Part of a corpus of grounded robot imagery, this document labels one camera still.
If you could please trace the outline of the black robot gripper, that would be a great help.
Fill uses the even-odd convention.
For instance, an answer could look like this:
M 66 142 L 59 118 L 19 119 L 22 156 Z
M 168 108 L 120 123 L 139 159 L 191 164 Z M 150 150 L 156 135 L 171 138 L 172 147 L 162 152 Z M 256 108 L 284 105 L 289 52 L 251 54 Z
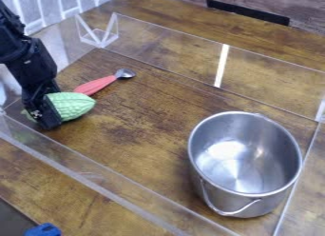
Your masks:
M 55 78 L 58 65 L 40 38 L 24 33 L 20 17 L 0 0 L 0 64 L 22 86 L 23 106 L 44 129 L 54 129 L 63 118 L 48 94 L 60 88 Z

